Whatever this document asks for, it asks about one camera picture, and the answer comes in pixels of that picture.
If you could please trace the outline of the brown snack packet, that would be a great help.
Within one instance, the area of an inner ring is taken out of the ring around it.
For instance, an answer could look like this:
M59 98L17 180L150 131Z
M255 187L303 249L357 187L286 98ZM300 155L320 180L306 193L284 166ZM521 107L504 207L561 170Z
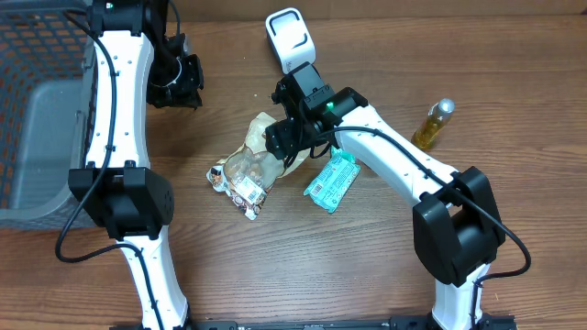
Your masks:
M231 188L249 178L263 190L268 190L277 179L290 174L309 156L308 149L301 151L293 165L285 169L283 161L277 160L265 147L265 128L275 122L273 117L260 112L251 120L244 143L221 161L223 173Z

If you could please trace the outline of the teal snack packet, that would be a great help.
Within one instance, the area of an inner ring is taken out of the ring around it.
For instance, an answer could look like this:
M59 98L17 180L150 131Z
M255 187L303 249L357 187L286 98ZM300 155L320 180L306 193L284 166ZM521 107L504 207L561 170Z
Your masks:
M340 148L332 147L330 154L330 160L306 187L304 196L332 214L360 173L360 165L353 155Z

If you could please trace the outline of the white labelled snack packet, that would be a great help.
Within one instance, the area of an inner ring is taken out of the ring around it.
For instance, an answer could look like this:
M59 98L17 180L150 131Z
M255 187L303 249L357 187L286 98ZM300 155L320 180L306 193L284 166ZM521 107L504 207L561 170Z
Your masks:
M216 192L225 193L249 220L253 221L257 218L268 192L250 177L243 176L241 179L231 181L223 172L222 166L215 165L207 172L206 178Z

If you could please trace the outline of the yellow oil bottle silver cap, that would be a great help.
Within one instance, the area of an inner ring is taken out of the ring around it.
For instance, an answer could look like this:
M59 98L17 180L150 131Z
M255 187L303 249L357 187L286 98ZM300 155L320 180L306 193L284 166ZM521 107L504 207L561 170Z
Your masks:
M454 111L455 104L449 98L443 98L435 103L428 111L426 119L412 135L411 142L421 150L431 150Z

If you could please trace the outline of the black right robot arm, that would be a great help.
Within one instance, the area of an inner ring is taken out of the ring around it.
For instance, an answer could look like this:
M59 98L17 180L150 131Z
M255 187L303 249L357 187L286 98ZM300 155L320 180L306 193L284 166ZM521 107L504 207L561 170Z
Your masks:
M368 100L339 92L306 62L284 75L271 95L286 119L266 130L266 149L291 164L302 150L342 149L383 178L412 208L414 247L436 280L427 316L393 317L392 329L512 329L511 317L481 310L480 280L504 240L487 177L439 162L388 126Z

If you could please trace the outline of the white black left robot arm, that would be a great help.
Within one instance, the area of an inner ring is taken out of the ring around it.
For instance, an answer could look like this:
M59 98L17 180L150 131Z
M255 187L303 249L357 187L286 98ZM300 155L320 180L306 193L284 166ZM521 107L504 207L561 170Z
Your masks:
M166 34L171 1L94 1L64 16L93 41L95 120L85 163L69 171L79 204L55 246L56 257L78 263L119 250L129 266L142 310L140 329L192 329L190 306L176 277L169 243L174 215L171 183L152 170L146 110L197 109L204 75L187 37ZM105 229L113 244L80 257L62 252L80 213Z

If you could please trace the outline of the white barcode scanner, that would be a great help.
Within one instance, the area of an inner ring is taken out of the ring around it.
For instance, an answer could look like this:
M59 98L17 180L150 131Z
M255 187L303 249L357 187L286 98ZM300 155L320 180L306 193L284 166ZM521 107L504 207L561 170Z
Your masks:
M265 28L271 49L284 74L305 62L316 61L316 46L297 8L287 7L268 15Z

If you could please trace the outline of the brown cardboard back panel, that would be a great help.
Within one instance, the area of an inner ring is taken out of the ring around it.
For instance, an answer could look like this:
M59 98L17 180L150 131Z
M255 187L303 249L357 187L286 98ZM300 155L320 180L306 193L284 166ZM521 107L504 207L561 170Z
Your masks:
M586 0L176 0L183 21L263 20L286 7L306 19L578 15Z

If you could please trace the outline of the grey plastic mesh basket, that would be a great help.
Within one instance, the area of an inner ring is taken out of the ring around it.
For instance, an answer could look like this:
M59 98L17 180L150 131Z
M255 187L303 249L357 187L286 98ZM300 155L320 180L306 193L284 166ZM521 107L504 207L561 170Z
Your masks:
M58 229L77 207L68 186L91 142L95 53L65 12L86 1L1 4L1 226Z

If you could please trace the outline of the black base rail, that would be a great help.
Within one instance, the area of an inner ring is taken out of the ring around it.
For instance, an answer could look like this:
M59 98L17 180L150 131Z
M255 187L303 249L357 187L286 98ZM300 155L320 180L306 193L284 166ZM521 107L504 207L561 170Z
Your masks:
M139 330L142 325L115 325L110 330ZM427 316L392 316L389 320L352 320L324 322L282 322L238 324L234 321L193 322L188 319L185 328L192 330L424 330L441 329L431 313ZM481 330L517 330L514 316L491 316L484 313L478 328Z

